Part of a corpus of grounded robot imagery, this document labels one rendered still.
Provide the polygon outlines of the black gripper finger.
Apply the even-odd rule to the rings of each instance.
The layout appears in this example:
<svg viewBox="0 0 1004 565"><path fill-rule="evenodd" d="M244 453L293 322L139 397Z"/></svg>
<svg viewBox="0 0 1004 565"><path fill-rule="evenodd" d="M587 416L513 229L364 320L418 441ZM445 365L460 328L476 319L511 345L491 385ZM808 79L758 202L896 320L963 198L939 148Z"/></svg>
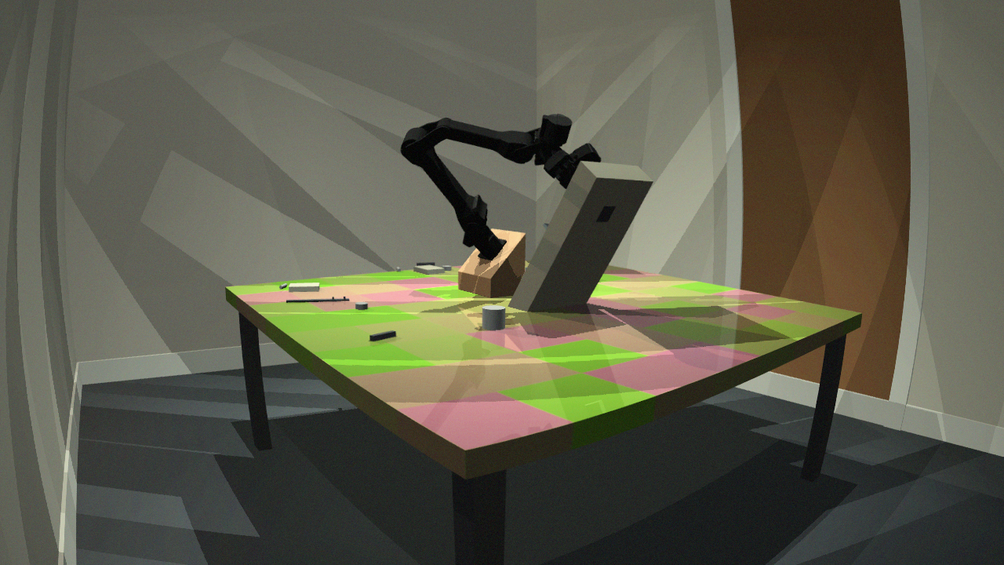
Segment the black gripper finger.
<svg viewBox="0 0 1004 565"><path fill-rule="evenodd" d="M578 167L578 166L575 166L575 167L573 168L573 170L571 170L571 171L570 171L570 173L568 173L568 174L567 174L567 175L566 175L566 176L565 176L565 177L564 177L564 178L562 179L562 181L560 181L560 184L562 184L563 188L567 189L567 186L568 186L569 182L570 182L570 181L571 181L571 180L573 179L573 175L574 175L574 173L575 173L575 170L577 170L577 167Z"/></svg>

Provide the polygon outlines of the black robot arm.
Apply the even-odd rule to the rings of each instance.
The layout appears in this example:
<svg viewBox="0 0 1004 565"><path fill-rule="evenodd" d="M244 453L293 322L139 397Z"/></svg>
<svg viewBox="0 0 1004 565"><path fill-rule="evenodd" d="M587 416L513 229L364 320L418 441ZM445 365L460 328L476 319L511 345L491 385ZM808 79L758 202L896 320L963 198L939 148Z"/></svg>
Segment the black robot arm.
<svg viewBox="0 0 1004 565"><path fill-rule="evenodd" d="M406 132L402 142L401 153L413 165L420 166L431 177L438 189L442 191L449 204L454 207L457 219L465 235L463 244L475 246L479 250L478 257L492 260L505 246L506 239L498 239L490 228L487 228L487 204L480 195L469 195L457 179L449 172L447 166L436 155L436 144L449 139L474 144L482 149L491 149L515 163L528 163L535 155L534 163L544 165L547 159L560 147L566 144L573 121L562 114L543 115L542 125L528 132L492 131L484 126L474 126L442 118L437 122L424 124ZM578 165L580 161L600 163L602 159L591 143L582 144L570 155Z"/></svg>

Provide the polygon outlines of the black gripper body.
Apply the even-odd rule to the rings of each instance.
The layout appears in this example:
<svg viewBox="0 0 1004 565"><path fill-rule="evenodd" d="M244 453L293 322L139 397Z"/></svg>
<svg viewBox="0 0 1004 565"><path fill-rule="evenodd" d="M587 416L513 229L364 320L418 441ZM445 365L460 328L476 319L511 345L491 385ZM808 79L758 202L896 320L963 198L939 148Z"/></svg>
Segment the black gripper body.
<svg viewBox="0 0 1004 565"><path fill-rule="evenodd" d="M566 151L556 151L549 157L549 159L547 159L547 163L544 164L543 170L545 170L547 174L553 178L556 177L558 181L562 181L562 179L570 173L575 166L578 166L576 163L575 165L573 162L570 163L568 159L573 161L573 158L568 156Z"/></svg>

